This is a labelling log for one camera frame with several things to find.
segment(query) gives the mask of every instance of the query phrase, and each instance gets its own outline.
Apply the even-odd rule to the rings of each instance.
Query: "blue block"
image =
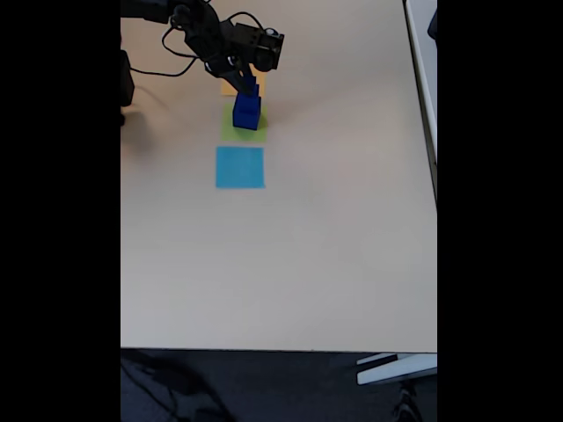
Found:
[[[252,95],[237,94],[235,106],[232,109],[232,126],[257,130],[262,107],[262,98],[259,95],[260,86],[256,84],[254,76],[245,76],[245,81],[252,86]]]

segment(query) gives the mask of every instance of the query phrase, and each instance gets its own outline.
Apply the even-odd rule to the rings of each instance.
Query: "sticky note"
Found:
[[[259,95],[264,98],[266,94],[266,73],[257,71],[253,65],[250,65],[250,69],[252,70],[252,75],[256,76],[256,84],[260,86]],[[235,90],[231,84],[221,79],[221,95],[235,97],[237,94],[237,90]]]
[[[233,104],[225,104],[223,106],[223,118],[221,122],[221,140],[222,141],[242,141],[242,142],[266,142],[267,138],[267,107],[262,105],[260,110],[260,120],[258,120],[258,129],[250,130],[241,127],[232,126],[232,108]]]
[[[264,149],[217,147],[216,187],[222,189],[264,187]]]

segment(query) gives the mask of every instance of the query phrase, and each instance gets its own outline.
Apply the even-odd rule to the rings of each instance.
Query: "black wire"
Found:
[[[155,75],[155,76],[168,76],[168,77],[178,77],[178,76],[182,76],[184,75],[186,72],[188,72],[190,70],[190,68],[192,67],[192,65],[194,64],[194,62],[198,59],[199,57],[194,57],[192,59],[192,61],[190,62],[190,64],[187,65],[187,67],[182,70],[179,73],[176,74],[172,74],[172,73],[158,73],[158,72],[146,72],[144,70],[139,70],[139,69],[135,69],[135,68],[131,68],[131,70],[133,70],[134,72],[137,73],[142,73],[144,75]]]
[[[172,413],[168,418],[169,421],[172,421],[175,418],[178,418],[178,400],[176,400],[176,396],[174,396],[174,392],[170,388],[168,388],[168,395],[170,396],[172,405],[174,406],[172,409]]]
[[[239,15],[246,15],[250,18],[252,18],[252,20],[254,20],[254,22],[256,22],[256,25],[258,25],[260,27],[260,29],[262,31],[264,31],[264,26],[262,26],[262,24],[260,23],[259,20],[256,19],[256,17],[254,15],[252,15],[251,13],[248,13],[247,11],[239,11],[237,13],[235,13],[234,15],[230,15],[227,20],[231,20],[233,19],[235,16],[239,16]]]
[[[158,404],[160,407],[162,407],[165,411],[167,411],[168,413],[170,413],[173,417],[177,418],[178,416],[176,415],[176,412],[172,412],[172,410],[170,408],[168,408],[168,406],[166,406],[164,403],[162,403],[160,400],[158,400],[151,392],[149,389],[147,389],[144,385],[142,385],[140,382],[138,382],[135,378],[133,378],[133,376],[129,373],[129,371],[127,371],[127,369],[123,366],[123,362],[120,362],[121,364],[121,369],[123,369],[123,372],[125,373],[125,375],[127,376],[127,378],[134,384],[136,385],[139,389],[141,389],[147,396],[149,396],[150,398],[152,398],[152,400]]]
[[[190,59],[199,58],[197,55],[185,55],[183,53],[178,53],[177,51],[174,51],[171,48],[168,48],[168,46],[166,46],[166,43],[165,43],[166,37],[168,36],[169,33],[172,32],[173,29],[174,28],[171,26],[170,28],[168,28],[168,31],[166,31],[164,33],[164,35],[162,36],[162,47],[164,47],[166,49],[166,51],[170,51],[173,55],[177,55],[178,57],[188,57]]]

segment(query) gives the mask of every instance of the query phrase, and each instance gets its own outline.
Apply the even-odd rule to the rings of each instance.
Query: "white table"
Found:
[[[262,102],[266,188],[215,188],[216,147],[239,145],[220,136],[234,98],[201,62],[134,74],[121,346],[436,352],[437,214],[402,3],[213,5],[286,34]],[[164,30],[121,21],[134,67],[184,68]]]

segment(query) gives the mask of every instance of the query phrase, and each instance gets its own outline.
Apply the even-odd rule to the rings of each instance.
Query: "dark floor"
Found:
[[[173,357],[204,377],[237,422],[392,422],[399,399],[396,382],[358,386],[355,361],[366,353],[144,351]],[[164,403],[166,389],[124,360],[137,380]],[[436,376],[416,380],[424,422],[436,422]],[[208,397],[179,398],[179,415],[192,418]],[[121,420],[167,422],[170,415],[121,371]]]

